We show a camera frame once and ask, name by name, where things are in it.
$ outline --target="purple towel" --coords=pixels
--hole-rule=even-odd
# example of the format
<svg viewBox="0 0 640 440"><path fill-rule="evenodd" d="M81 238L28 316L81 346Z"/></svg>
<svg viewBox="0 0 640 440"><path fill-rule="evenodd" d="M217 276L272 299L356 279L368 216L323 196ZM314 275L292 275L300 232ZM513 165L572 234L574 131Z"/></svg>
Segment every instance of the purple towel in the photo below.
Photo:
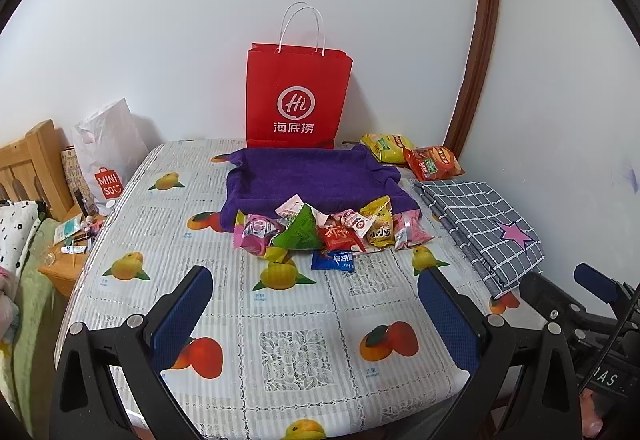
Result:
<svg viewBox="0 0 640 440"><path fill-rule="evenodd" d="M236 213L277 218L275 210L295 194L319 211L360 210L389 195L393 213L418 209L398 186L400 172L381 165L365 146L351 150L254 147L228 156L237 165L226 176L220 225L232 232Z"/></svg>

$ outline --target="green blanket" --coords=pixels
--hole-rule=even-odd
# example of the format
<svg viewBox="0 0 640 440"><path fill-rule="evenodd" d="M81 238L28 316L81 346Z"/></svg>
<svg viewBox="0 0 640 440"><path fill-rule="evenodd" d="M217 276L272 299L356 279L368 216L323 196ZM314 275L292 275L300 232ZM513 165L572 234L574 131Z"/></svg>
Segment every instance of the green blanket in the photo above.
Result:
<svg viewBox="0 0 640 440"><path fill-rule="evenodd" d="M15 297L20 328L12 355L2 359L0 370L2 394L34 440L48 438L53 351L66 307L66 299L38 272L57 225L55 220L44 220L31 243Z"/></svg>

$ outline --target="red paper bag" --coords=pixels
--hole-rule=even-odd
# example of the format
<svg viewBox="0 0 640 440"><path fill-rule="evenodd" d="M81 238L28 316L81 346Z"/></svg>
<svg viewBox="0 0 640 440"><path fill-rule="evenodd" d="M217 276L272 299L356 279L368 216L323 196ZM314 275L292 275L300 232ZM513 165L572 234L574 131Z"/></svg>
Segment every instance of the red paper bag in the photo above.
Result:
<svg viewBox="0 0 640 440"><path fill-rule="evenodd" d="M302 6L284 29L282 20L280 44L254 43L247 52L247 147L334 147L353 61L324 43L318 48L318 39L315 48L282 44L291 19L305 9L316 14L319 35L322 16Z"/></svg>

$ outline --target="wooden headboard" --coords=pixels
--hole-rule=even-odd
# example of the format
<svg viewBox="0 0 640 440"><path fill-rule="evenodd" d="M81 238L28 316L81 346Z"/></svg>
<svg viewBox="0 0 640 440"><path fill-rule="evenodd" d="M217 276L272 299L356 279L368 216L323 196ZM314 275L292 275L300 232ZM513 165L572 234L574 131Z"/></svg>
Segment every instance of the wooden headboard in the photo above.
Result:
<svg viewBox="0 0 640 440"><path fill-rule="evenodd" d="M0 147L0 200L3 199L41 200L59 222L73 206L52 120L41 122L24 138Z"/></svg>

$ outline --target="candy wrapper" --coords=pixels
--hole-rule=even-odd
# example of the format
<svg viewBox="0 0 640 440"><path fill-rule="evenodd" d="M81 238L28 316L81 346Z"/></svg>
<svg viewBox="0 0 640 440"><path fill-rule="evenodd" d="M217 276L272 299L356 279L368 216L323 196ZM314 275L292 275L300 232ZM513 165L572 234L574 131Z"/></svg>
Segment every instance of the candy wrapper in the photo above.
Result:
<svg viewBox="0 0 640 440"><path fill-rule="evenodd" d="M433 239L433 236L420 226L420 209L394 214L394 229L396 250L420 245Z"/></svg>
<svg viewBox="0 0 640 440"><path fill-rule="evenodd" d="M332 214L336 222L343 224L345 227L355 230L360 238L364 238L367 231L376 221L375 216L362 216L352 209L347 209L341 213Z"/></svg>
<svg viewBox="0 0 640 440"><path fill-rule="evenodd" d="M278 216L282 216L283 218L290 218L292 216L298 216L300 210L304 206L304 202L302 198L298 195L293 195L289 200L284 202L280 207L276 209L276 214ZM314 218L316 219L316 225L318 227L324 226L326 220L329 216L324 213L321 213L317 209L309 206L311 208L311 212L313 213Z"/></svg>
<svg viewBox="0 0 640 440"><path fill-rule="evenodd" d="M415 177L426 180L444 180L452 176L464 174L455 155L446 147L419 147L415 150L405 149L404 158Z"/></svg>
<svg viewBox="0 0 640 440"><path fill-rule="evenodd" d="M314 251L311 270L341 270L353 272L353 254L348 250Z"/></svg>
<svg viewBox="0 0 640 440"><path fill-rule="evenodd" d="M334 223L328 227L320 227L318 233L324 239L328 250L356 250L365 252L366 247L360 237L352 230Z"/></svg>
<svg viewBox="0 0 640 440"><path fill-rule="evenodd" d="M244 225L242 226L242 232L240 232L239 228L241 226L239 222L242 219L244 220ZM238 211L234 227L234 248L242 247L251 254L263 256L271 239L283 230L283 226L266 216L249 214L244 217Z"/></svg>
<svg viewBox="0 0 640 440"><path fill-rule="evenodd" d="M391 198L388 195L373 200L360 210L362 216L375 216L371 228L367 231L367 241L378 247L385 245L393 245L394 240L394 221L391 216Z"/></svg>
<svg viewBox="0 0 640 440"><path fill-rule="evenodd" d="M378 162L389 164L404 164L406 159L402 153L405 149L415 149L415 146L408 138L402 135L376 135L367 133L361 139Z"/></svg>
<svg viewBox="0 0 640 440"><path fill-rule="evenodd" d="M292 220L284 232L271 241L271 245L289 250L322 248L324 245L318 237L318 228L311 207L304 204L298 216Z"/></svg>

